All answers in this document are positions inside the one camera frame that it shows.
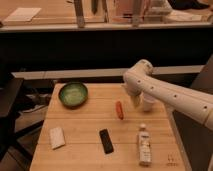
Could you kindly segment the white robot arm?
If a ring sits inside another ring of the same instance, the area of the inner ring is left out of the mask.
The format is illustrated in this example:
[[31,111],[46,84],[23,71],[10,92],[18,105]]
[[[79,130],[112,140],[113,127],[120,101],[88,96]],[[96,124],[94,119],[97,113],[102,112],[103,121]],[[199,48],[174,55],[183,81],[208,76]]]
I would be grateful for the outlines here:
[[213,131],[213,95],[155,79],[153,69],[146,59],[129,68],[123,74],[126,92],[149,94]]

